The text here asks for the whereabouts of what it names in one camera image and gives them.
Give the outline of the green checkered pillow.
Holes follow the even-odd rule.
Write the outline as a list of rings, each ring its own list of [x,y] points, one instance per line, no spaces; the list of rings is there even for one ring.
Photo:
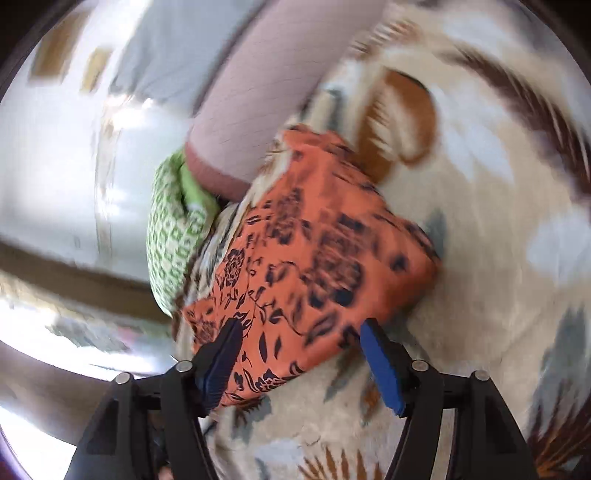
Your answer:
[[[219,212],[216,198],[193,179],[183,150],[156,169],[150,198],[146,255],[156,304],[170,316],[183,290],[190,258],[204,243]]]

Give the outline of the beige wall switches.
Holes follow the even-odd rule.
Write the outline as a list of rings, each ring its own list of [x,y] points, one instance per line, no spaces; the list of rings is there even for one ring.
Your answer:
[[[112,53],[113,49],[109,47],[99,47],[92,52],[85,67],[81,92],[92,93],[98,88]]]

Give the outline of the framed wall picture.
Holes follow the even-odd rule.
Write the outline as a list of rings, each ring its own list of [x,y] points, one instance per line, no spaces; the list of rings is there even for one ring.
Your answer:
[[[69,13],[43,37],[31,67],[31,80],[61,82],[65,78],[90,13]]]

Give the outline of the grey pillow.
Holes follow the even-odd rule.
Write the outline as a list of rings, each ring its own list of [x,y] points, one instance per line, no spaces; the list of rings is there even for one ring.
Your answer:
[[[111,95],[192,116],[263,1],[153,1],[120,57]]]

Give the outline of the wooden stained glass door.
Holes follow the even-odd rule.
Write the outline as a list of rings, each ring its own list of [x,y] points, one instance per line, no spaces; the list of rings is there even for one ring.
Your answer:
[[[108,383],[174,362],[146,284],[1,244],[1,444],[11,475],[61,479]]]

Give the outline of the orange floral blouse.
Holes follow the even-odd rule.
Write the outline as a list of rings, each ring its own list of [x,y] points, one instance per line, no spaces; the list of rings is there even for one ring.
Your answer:
[[[236,212],[211,291],[182,311],[195,347],[225,323],[242,347],[206,380],[218,406],[259,398],[349,347],[363,321],[387,322],[434,282],[423,230],[394,215],[332,132],[296,125]]]

